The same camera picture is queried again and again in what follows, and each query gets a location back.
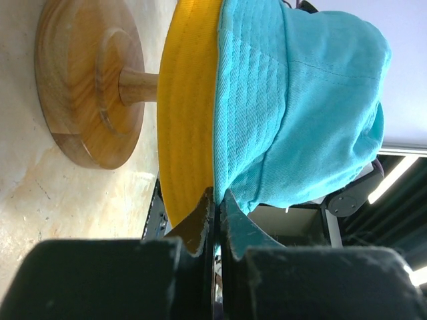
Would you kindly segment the turquoise bucket hat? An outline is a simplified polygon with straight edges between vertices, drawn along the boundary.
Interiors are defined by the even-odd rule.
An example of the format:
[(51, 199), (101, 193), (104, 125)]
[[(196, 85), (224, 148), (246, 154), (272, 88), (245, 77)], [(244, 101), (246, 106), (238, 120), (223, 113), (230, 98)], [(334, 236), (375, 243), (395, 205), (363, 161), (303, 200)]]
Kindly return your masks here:
[(213, 116), (215, 200), (244, 213), (333, 193), (375, 160), (392, 56), (373, 24), (282, 1), (224, 1)]

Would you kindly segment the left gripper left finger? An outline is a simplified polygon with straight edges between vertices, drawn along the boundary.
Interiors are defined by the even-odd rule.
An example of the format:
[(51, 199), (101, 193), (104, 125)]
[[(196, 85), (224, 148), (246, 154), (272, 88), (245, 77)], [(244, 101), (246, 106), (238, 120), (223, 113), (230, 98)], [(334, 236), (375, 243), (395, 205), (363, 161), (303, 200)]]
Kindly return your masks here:
[(213, 188), (208, 187), (195, 209), (165, 236), (177, 244), (170, 319), (213, 318), (215, 218)]

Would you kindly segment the wooden hat stand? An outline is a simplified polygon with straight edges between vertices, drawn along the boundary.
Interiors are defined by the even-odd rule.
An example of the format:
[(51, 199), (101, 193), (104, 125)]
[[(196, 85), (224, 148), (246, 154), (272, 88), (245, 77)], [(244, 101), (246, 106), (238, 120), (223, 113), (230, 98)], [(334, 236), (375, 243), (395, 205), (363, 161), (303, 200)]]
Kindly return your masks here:
[(117, 169), (133, 153), (144, 105), (156, 101), (139, 33), (124, 1), (47, 1), (39, 18), (35, 76), (56, 144), (74, 163)]

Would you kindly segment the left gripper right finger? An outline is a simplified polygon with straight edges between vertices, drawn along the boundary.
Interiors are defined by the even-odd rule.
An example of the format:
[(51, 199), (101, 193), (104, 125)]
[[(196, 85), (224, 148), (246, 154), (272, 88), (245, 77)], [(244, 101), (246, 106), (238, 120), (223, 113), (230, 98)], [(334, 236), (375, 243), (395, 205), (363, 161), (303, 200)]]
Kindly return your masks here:
[(267, 308), (276, 314), (275, 294), (283, 280), (281, 261), (275, 256), (284, 246), (262, 231), (226, 191), (219, 205), (222, 280), (226, 319), (266, 319)]

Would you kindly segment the orange bucket hat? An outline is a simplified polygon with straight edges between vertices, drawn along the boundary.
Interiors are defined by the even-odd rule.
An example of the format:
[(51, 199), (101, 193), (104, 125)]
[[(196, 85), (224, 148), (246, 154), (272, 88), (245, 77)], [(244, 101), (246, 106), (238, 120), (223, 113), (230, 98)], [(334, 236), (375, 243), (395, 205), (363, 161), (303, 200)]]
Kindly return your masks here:
[(157, 85), (159, 180), (171, 226), (214, 184), (213, 116), (221, 1), (178, 1)]

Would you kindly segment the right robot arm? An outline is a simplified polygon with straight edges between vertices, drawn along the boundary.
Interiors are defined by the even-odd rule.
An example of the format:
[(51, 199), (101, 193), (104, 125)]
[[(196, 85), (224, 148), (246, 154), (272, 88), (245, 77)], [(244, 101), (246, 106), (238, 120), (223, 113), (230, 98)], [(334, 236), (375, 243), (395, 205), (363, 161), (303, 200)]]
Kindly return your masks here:
[(379, 160), (375, 159), (351, 183), (323, 198), (320, 209), (326, 219), (327, 236), (333, 248), (342, 248), (338, 218), (357, 212), (383, 180), (384, 170)]

